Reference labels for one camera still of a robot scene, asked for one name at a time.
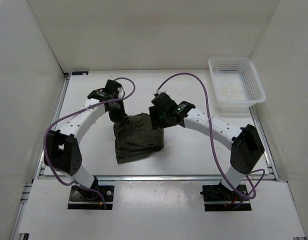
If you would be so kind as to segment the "olive green shorts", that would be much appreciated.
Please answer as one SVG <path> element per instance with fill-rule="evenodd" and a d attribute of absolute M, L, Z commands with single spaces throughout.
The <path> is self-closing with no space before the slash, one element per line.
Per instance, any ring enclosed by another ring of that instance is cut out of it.
<path fill-rule="evenodd" d="M 145 159 L 164 148 L 164 130 L 152 129 L 148 113 L 128 115 L 113 125 L 119 165 Z"/>

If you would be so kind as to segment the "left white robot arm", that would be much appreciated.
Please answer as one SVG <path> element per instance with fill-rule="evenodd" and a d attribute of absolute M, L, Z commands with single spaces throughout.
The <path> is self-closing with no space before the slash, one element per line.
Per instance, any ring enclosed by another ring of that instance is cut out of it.
<path fill-rule="evenodd" d="M 87 200 L 99 194 L 97 179 L 83 166 L 80 143 L 92 125 L 106 113 L 123 112 L 124 88 L 116 79 L 89 93 L 80 109 L 53 122 L 43 137 L 44 164 L 64 186 L 76 185 Z"/>

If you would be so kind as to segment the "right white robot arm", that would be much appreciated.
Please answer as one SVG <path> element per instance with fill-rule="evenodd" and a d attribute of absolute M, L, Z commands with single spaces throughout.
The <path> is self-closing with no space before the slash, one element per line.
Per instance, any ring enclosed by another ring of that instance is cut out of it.
<path fill-rule="evenodd" d="M 149 113 L 154 130 L 181 126 L 204 134 L 211 142 L 217 141 L 230 150 L 230 167 L 221 173 L 218 193 L 224 200 L 232 199 L 241 181 L 252 173 L 265 152 L 256 127 L 250 124 L 239 127 L 212 118 L 192 103 L 177 104 L 165 92 L 156 93 L 151 103 Z"/>

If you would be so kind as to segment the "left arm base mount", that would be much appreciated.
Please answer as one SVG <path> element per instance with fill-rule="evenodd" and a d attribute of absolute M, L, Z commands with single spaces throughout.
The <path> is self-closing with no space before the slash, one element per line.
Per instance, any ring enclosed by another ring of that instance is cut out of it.
<path fill-rule="evenodd" d="M 99 193 L 73 185 L 67 208 L 69 210 L 112 210 L 115 186 L 107 183 L 104 185 L 95 180 L 92 189 Z"/>

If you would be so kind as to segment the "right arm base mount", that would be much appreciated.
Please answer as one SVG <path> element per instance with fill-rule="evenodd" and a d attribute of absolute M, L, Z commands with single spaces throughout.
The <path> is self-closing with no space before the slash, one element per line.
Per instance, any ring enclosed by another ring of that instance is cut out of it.
<path fill-rule="evenodd" d="M 222 186 L 220 180 L 204 180 L 201 185 L 200 195 L 205 212 L 252 211 L 250 200 Z"/>

